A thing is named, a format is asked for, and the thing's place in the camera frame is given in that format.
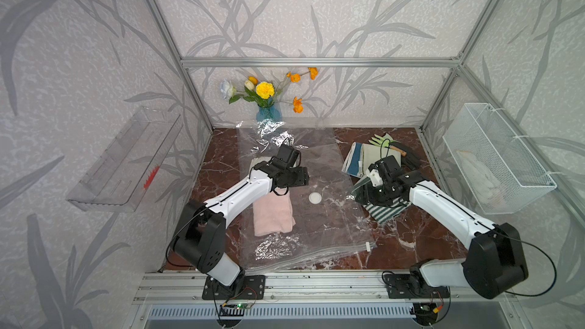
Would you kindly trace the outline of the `aluminium frame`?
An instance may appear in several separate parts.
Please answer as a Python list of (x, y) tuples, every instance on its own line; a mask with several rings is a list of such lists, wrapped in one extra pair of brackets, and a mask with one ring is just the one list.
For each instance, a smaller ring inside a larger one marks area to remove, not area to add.
[(584, 0), (152, 0), (212, 126), (250, 121), (219, 97), (277, 59), (318, 68), (299, 122), (419, 126), (440, 184), (481, 210), (444, 136), (469, 103), (513, 127), (513, 164), (556, 188), (494, 216), (530, 242), (519, 285), (534, 328), (584, 326)]

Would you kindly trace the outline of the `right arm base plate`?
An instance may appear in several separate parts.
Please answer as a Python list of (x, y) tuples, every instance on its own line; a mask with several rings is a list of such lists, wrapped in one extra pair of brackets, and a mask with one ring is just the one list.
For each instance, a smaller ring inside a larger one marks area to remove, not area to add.
[(442, 302), (444, 299), (450, 298), (448, 287), (428, 286), (417, 275), (396, 274), (391, 271), (383, 271), (381, 278), (390, 299), (428, 299)]

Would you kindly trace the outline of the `cream folded towel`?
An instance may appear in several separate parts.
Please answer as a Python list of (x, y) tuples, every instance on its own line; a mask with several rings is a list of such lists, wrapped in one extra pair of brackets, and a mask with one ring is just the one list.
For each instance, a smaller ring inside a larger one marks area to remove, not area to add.
[(362, 175), (365, 175), (368, 172), (371, 164), (390, 156), (393, 156), (399, 165), (402, 164), (402, 154), (398, 150), (387, 148), (385, 146), (381, 147), (371, 144), (362, 144), (360, 154)]

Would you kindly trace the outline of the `clear plastic vacuum bag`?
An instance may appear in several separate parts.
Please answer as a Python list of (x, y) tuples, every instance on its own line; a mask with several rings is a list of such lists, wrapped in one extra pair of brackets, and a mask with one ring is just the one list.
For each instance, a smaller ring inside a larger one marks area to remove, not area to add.
[[(277, 196), (289, 195), (296, 221), (290, 233), (254, 236), (253, 209), (239, 216), (239, 263), (251, 274), (310, 267), (362, 251), (371, 251), (374, 242), (366, 210), (349, 195), (350, 176), (332, 129), (291, 128), (285, 123), (263, 121), (238, 130), (239, 167), (248, 175), (253, 158), (273, 157), (282, 144), (301, 152), (300, 164), (307, 167), (309, 184)], [(320, 204), (309, 202), (310, 193), (322, 196)]]

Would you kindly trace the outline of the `green white striped towel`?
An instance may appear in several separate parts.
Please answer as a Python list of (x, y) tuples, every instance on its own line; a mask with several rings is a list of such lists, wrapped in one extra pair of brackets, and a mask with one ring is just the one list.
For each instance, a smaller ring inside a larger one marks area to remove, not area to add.
[(407, 202), (401, 197), (394, 199), (388, 207), (373, 205), (367, 202), (366, 190), (371, 187), (370, 178), (364, 177), (353, 186), (349, 198), (355, 200), (369, 213), (370, 217), (375, 220), (378, 225), (384, 225), (395, 217), (399, 216), (411, 206), (411, 202)]

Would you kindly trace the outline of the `white vacuum bag valve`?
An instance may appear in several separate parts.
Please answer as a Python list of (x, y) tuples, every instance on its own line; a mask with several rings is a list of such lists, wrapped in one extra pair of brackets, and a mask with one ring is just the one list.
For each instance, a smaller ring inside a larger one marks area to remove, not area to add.
[(315, 204), (315, 205), (320, 204), (321, 201), (322, 201), (322, 196), (320, 193), (317, 193), (317, 192), (310, 193), (309, 202), (311, 204)]

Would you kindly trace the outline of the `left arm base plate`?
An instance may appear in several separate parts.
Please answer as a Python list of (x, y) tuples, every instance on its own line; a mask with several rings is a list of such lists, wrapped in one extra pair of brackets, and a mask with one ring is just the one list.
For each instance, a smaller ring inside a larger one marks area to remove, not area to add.
[(258, 300), (264, 298), (264, 291), (266, 289), (266, 277), (264, 275), (255, 276), (238, 276), (236, 281), (230, 285), (222, 285), (219, 281), (212, 277), (207, 277), (204, 284), (202, 299), (206, 301), (212, 300), (234, 300), (234, 299), (249, 299)]

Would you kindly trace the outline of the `pink fluffy towel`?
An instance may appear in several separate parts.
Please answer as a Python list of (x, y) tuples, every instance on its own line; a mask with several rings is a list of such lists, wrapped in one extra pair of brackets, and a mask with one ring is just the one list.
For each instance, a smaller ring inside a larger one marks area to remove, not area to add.
[(255, 237), (290, 233), (296, 224), (288, 194), (277, 196), (275, 193), (269, 193), (254, 201), (252, 209)]

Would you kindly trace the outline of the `clear plastic wall shelf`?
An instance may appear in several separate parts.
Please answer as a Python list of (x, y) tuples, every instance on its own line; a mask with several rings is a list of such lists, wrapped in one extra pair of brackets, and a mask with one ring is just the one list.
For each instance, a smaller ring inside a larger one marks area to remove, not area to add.
[(183, 126), (178, 112), (141, 106), (66, 201), (85, 212), (136, 211)]

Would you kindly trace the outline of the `blue white striped towel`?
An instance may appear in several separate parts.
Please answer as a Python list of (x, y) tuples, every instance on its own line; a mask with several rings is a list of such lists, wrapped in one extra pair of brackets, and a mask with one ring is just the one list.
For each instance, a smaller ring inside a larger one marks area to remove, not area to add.
[(362, 178), (363, 176), (363, 144), (353, 143), (350, 147), (347, 157), (344, 160), (342, 172), (356, 177)]

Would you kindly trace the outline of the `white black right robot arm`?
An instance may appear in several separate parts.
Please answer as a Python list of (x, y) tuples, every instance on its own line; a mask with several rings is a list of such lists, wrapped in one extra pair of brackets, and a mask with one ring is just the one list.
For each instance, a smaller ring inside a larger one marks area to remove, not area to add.
[(463, 206), (419, 172), (397, 178), (362, 178), (351, 191), (356, 202), (389, 208), (410, 202), (430, 214), (466, 248), (463, 258), (426, 260), (410, 269), (413, 292), (426, 287), (467, 287), (485, 299), (525, 281), (529, 276), (519, 232), (508, 223), (501, 225)]

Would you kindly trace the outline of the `blue glass vase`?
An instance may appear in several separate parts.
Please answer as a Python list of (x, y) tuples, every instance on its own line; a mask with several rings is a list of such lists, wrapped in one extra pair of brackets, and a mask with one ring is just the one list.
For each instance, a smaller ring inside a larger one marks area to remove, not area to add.
[(256, 114), (256, 120), (257, 122), (262, 122), (264, 120), (280, 122), (282, 120), (282, 114), (277, 104), (272, 104), (266, 108), (259, 107)]

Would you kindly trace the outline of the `white cloth in basket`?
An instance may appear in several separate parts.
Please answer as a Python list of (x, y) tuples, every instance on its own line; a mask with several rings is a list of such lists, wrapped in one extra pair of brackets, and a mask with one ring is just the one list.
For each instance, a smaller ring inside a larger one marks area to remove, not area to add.
[(493, 209), (504, 202), (501, 182), (483, 162), (468, 151), (456, 150), (456, 155), (469, 187), (483, 207)]

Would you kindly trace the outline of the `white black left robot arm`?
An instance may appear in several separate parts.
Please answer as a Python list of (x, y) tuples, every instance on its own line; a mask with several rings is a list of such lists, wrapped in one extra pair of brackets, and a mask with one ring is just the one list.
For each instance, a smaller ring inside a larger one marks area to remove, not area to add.
[(280, 167), (262, 161), (225, 193), (188, 208), (186, 221), (179, 224), (167, 252), (175, 253), (220, 285), (238, 289), (245, 274), (243, 268), (225, 253), (227, 228), (260, 198), (276, 194), (278, 189), (290, 190), (308, 184), (306, 167)]

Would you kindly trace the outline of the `artificial flower bouquet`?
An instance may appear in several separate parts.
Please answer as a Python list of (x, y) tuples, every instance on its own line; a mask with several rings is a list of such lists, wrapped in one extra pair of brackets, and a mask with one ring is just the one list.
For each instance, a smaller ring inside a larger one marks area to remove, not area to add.
[(288, 72), (281, 82), (260, 82), (253, 76), (244, 81), (242, 89), (236, 88), (228, 80), (221, 82), (219, 90), (224, 100), (229, 104), (243, 100), (248, 103), (255, 103), (260, 110), (269, 110), (278, 103), (289, 104), (295, 114), (301, 114), (304, 111), (303, 99), (294, 97), (291, 101), (282, 101), (281, 96), (286, 92), (290, 85), (300, 83), (303, 77), (308, 76), (310, 80), (315, 80), (320, 71), (316, 67), (309, 67), (304, 73)]

